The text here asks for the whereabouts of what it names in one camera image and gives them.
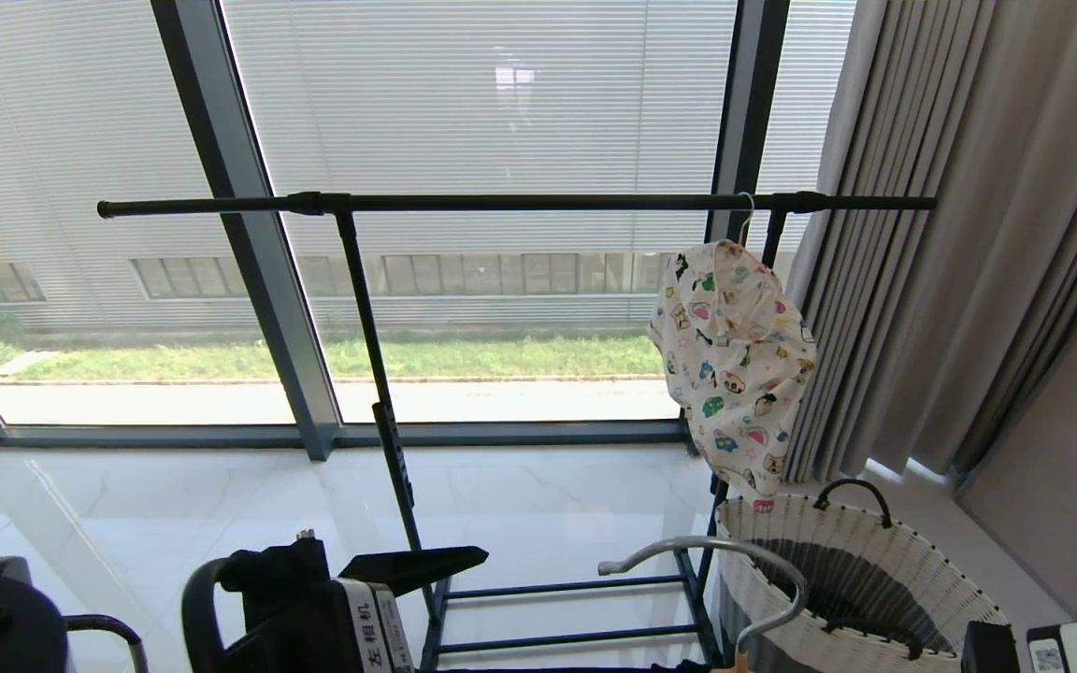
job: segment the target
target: curtain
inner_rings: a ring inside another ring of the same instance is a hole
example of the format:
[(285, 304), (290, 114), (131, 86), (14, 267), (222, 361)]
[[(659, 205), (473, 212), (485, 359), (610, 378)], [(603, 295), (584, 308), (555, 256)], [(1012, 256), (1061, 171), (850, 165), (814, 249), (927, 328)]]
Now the curtain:
[(812, 219), (786, 473), (974, 467), (1077, 321), (1077, 3), (863, 0), (819, 187), (939, 208)]

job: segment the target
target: black clothes rack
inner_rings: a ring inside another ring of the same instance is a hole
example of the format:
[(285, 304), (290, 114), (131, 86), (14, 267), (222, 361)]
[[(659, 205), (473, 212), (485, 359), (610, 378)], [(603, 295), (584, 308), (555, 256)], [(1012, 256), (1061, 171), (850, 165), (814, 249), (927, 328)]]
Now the black clothes rack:
[[(386, 375), (384, 359), (380, 354), (376, 322), (372, 314), (372, 297), (368, 294), (364, 266), (360, 260), (359, 243), (355, 239), (356, 212), (373, 210), (770, 210), (767, 224), (767, 242), (761, 263), (772, 266), (783, 234), (783, 222), (787, 213), (811, 213), (825, 209), (866, 210), (928, 210), (936, 208), (937, 200), (923, 196), (828, 196), (816, 192), (778, 193), (778, 195), (335, 195), (335, 193), (300, 192), (296, 195), (255, 197), (255, 199), (180, 199), (165, 201), (98, 202), (98, 214), (112, 216), (146, 216), (146, 214), (182, 213), (236, 213), (286, 210), (308, 216), (333, 214), (338, 225), (338, 236), (342, 239), (347, 267), (351, 274), (351, 289), (355, 295), (360, 328), (372, 364), (372, 377), (377, 388), (377, 402), (372, 405), (376, 419), (381, 448), (384, 449), (386, 465), (397, 508), (410, 549), (422, 549), (415, 520), (415, 495), (406, 471), (406, 454), (397, 434), (397, 422), (393, 417), (393, 402), (389, 395), (389, 378)], [(729, 486), (712, 479), (710, 491), (713, 506), (726, 501)], [(710, 517), (709, 535), (717, 533), (717, 523)], [(423, 587), (423, 598), (430, 613), (426, 644), (422, 649), (419, 670), (434, 670), (443, 655), (461, 651), (496, 650), (496, 648), (524, 648), (556, 646), (557, 644), (587, 643), (625, 639), (651, 637), (651, 635), (696, 634), (700, 640), (705, 660), (721, 665), (727, 659), (718, 647), (717, 639), (705, 612), (705, 579), (709, 577), (713, 560), (712, 549), (704, 549), (699, 567), (694, 570), (687, 549), (676, 550), (676, 574), (653, 577), (625, 577), (619, 579), (598, 579), (590, 583), (564, 583), (557, 585), (520, 585), (495, 589), (474, 589), (474, 591), (452, 591), (451, 578), (446, 578), (435, 587)], [(646, 585), (681, 585), (693, 616), (691, 623), (670, 627), (646, 627), (613, 631), (595, 631), (588, 634), (540, 635), (531, 639), (482, 641), (472, 643), (443, 643), (443, 626), (448, 604), (454, 600), (485, 599), (495, 597), (529, 595), (560, 591), (593, 591), (619, 587), (646, 587)]]

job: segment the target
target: woven basket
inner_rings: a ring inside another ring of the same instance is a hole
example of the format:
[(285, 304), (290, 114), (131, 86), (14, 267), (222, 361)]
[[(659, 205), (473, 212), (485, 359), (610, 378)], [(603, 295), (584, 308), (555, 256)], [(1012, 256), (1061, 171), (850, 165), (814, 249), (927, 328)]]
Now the woven basket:
[[(835, 486), (867, 487), (882, 514), (830, 506)], [(961, 670), (971, 620), (1008, 623), (999, 607), (920, 533), (893, 521), (875, 486), (843, 478), (815, 500), (779, 494), (770, 511), (738, 499), (717, 507), (718, 536), (753, 542), (798, 567), (809, 580), (802, 616), (747, 646), (752, 669), (785, 673), (943, 672)], [(721, 622), (737, 634), (782, 613), (792, 583), (760, 561), (721, 555)]]

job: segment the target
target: qr code sticker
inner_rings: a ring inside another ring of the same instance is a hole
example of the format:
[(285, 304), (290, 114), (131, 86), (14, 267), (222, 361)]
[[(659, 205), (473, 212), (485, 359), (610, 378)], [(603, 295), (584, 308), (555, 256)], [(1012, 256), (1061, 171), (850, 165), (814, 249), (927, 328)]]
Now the qr code sticker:
[(1033, 653), (1038, 662), (1038, 670), (1063, 670), (1059, 648), (1039, 648)]

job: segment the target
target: sidewalk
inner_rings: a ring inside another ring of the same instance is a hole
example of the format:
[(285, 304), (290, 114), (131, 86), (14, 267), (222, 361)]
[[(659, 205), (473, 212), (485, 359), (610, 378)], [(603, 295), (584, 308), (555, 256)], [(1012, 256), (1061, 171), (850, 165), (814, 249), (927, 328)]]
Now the sidewalk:
[[(392, 383), (398, 421), (592, 421), (672, 418), (660, 379)], [(372, 422), (376, 388), (337, 383), (344, 421)], [(277, 383), (10, 387), (0, 413), (11, 424), (213, 425), (294, 422)]]

